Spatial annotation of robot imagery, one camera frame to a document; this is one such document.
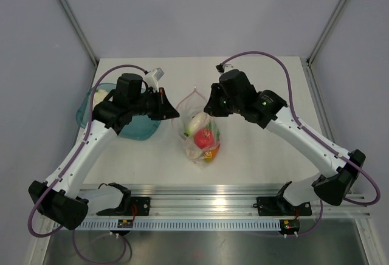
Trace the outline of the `white eggplant green stem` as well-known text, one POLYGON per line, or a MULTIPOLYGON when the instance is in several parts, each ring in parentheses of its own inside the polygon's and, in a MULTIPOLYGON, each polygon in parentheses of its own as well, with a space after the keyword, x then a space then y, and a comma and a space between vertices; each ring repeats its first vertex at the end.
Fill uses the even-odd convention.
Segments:
POLYGON ((205 112, 197 113, 188 123, 186 133, 190 136, 211 122, 211 117, 205 112))

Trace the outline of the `clear pink zip top bag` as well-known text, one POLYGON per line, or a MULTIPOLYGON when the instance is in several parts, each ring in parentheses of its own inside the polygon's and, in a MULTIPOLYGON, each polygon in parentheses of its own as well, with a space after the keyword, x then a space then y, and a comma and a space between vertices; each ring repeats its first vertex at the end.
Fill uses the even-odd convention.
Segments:
POLYGON ((202 154, 204 151, 212 150, 219 146, 221 147, 221 131, 218 126, 218 123, 214 117, 211 116, 212 121, 216 123, 218 127, 218 142, 216 145, 211 146, 210 148, 200 149, 198 148, 192 139, 185 139, 183 133, 189 123, 189 121, 199 112, 204 112, 204 107, 206 105, 206 98, 198 91, 197 88, 193 90, 184 97, 176 106, 176 110, 179 112, 180 116, 171 121, 172 128, 177 135, 179 144, 187 159, 191 160, 196 165, 207 166, 210 163, 205 163, 202 160, 202 154))

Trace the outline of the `red tomato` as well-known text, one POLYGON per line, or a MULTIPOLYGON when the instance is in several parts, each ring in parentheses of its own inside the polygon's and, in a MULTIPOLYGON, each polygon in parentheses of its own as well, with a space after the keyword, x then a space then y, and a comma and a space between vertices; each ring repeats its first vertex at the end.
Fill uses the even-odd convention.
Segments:
POLYGON ((215 144, 215 137, 213 133, 207 129, 202 128, 194 135, 194 144, 200 149, 210 148, 215 144))

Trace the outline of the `red orange mango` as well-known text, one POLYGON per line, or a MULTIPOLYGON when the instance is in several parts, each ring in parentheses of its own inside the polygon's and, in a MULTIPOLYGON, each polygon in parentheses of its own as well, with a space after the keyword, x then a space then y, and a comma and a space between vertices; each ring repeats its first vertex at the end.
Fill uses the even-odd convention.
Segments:
POLYGON ((217 146, 216 148, 214 148, 212 150, 204 151, 202 154, 202 160, 205 163, 212 162, 215 159, 215 157, 217 156, 218 151, 219 151, 219 146, 217 146))

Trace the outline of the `green lettuce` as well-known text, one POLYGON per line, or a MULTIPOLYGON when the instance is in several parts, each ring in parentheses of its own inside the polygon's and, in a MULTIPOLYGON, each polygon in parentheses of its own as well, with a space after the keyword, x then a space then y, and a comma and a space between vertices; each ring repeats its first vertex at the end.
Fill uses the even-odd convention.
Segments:
MULTIPOLYGON (((218 127, 216 126, 216 123, 214 122, 214 121, 211 121, 206 127, 204 127, 204 128, 207 128, 207 129, 209 129, 212 133, 213 133, 213 135, 214 135, 214 137, 215 137, 215 144, 214 145, 216 145, 216 143, 218 142, 218 127)), ((192 139, 193 140, 193 138, 194 138, 194 135, 197 133, 198 131, 196 131, 195 133, 193 133, 192 135, 188 135, 187 133, 186 133, 186 129, 185 129, 185 131, 184 131, 184 133, 183 133, 183 137, 185 138, 185 139, 192 139)))

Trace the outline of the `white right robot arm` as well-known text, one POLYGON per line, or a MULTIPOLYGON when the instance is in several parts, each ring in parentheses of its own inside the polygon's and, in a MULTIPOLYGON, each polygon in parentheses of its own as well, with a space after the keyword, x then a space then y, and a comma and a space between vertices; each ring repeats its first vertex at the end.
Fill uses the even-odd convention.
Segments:
POLYGON ((339 206, 359 175, 366 156, 348 151, 311 131, 292 116, 292 108, 271 90, 256 91, 246 74, 233 69, 211 85, 204 112, 212 117, 239 114, 292 145, 319 173, 302 181, 285 183, 263 204, 271 215, 293 215, 305 202, 322 200, 339 206))

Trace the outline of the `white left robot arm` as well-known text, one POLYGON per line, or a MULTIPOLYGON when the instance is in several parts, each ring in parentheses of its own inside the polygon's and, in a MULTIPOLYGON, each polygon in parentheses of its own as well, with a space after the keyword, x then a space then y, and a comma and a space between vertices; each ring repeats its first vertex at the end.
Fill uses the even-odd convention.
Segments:
POLYGON ((76 229, 88 214, 131 215, 131 190, 116 183, 79 195, 81 186, 106 146, 135 116, 151 120, 178 118, 165 89, 150 87, 140 75, 122 74, 115 89, 92 107, 91 121, 84 137, 61 165, 43 182, 33 181, 28 189, 33 211, 55 221, 60 227, 76 229))

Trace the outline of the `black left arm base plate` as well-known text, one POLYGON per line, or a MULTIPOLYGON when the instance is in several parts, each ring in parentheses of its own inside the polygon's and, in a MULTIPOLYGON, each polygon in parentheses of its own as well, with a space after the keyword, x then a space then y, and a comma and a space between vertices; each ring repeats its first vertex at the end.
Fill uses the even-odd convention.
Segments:
POLYGON ((146 196, 131 196, 122 201, 116 208, 107 208, 97 212, 98 216, 149 216, 151 198, 146 196))

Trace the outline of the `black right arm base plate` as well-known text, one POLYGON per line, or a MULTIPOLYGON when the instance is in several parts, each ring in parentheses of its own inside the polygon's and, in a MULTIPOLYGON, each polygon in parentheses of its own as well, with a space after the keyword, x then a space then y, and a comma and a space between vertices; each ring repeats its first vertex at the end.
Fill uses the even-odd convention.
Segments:
POLYGON ((309 202, 293 206, 287 200, 276 196, 259 196, 252 205, 259 216, 312 216, 309 202))

